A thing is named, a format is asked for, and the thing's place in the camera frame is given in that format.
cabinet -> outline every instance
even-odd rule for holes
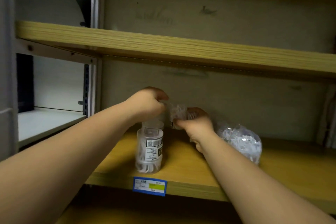
[[[102,109],[151,85],[246,125],[264,171],[336,213],[333,0],[100,1],[100,29],[17,21],[16,36],[102,62]],[[132,188],[135,129],[87,184]],[[162,170],[146,177],[167,180],[168,195],[228,201],[186,135],[164,133]]]

blue bordered label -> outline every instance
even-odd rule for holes
[[[153,178],[134,177],[133,191],[157,195],[166,195],[167,181]]]

